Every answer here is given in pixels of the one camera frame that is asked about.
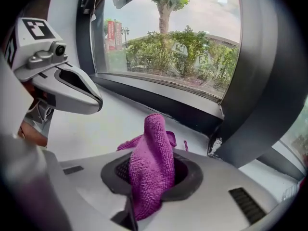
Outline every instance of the white panel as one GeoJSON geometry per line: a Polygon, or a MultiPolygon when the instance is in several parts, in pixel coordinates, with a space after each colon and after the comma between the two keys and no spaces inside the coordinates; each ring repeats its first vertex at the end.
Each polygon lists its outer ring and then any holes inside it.
{"type": "Polygon", "coordinates": [[[33,98],[0,54],[0,133],[17,134],[33,98]]]}
{"type": "Polygon", "coordinates": [[[240,167],[239,170],[268,190],[278,202],[282,201],[282,195],[288,188],[297,184],[295,179],[257,160],[240,167]]]}
{"type": "Polygon", "coordinates": [[[77,4],[78,0],[51,0],[47,21],[67,44],[69,63],[80,68],[76,48],[77,4]]]}

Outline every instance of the red sign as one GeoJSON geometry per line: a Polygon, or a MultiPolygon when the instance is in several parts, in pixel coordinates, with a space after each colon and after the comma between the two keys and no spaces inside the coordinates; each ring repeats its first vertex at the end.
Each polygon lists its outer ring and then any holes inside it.
{"type": "Polygon", "coordinates": [[[106,49],[109,51],[113,51],[116,48],[116,44],[115,44],[115,22],[114,21],[108,21],[108,30],[107,30],[107,40],[106,40],[106,44],[107,47],[106,49]]]}
{"type": "Polygon", "coordinates": [[[122,34],[121,34],[121,28],[122,28],[122,23],[116,22],[115,23],[115,39],[116,39],[116,49],[121,50],[122,49],[122,34]]]}

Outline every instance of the tree trunk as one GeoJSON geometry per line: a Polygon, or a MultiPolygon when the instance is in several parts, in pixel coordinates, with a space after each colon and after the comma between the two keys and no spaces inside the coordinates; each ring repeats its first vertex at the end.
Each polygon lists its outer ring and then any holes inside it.
{"type": "Polygon", "coordinates": [[[172,10],[167,8],[167,4],[157,6],[159,11],[159,32],[166,34],[169,28],[169,18],[172,10]]]}

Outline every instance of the glass window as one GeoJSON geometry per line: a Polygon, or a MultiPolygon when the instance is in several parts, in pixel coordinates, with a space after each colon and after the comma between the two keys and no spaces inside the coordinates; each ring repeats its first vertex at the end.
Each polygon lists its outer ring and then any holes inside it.
{"type": "Polygon", "coordinates": [[[281,142],[308,167],[308,98],[296,121],[281,138],[281,142]]]}
{"type": "Polygon", "coordinates": [[[101,13],[103,33],[92,34],[92,41],[103,37],[104,46],[93,47],[98,73],[166,81],[223,98],[239,53],[239,0],[104,0],[101,13]]]}

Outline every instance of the purple microfiber cloth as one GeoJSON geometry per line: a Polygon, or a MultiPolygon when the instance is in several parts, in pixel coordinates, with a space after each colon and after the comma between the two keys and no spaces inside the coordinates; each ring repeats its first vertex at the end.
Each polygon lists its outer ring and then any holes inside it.
{"type": "Polygon", "coordinates": [[[172,149],[173,132],[165,130],[165,120],[152,114],[144,121],[144,133],[118,147],[118,151],[135,147],[129,161],[136,220],[147,218],[160,208],[161,195],[174,185],[175,170],[172,149]]]}
{"type": "Polygon", "coordinates": [[[187,141],[184,141],[184,144],[185,144],[185,151],[188,151],[187,141]]]}

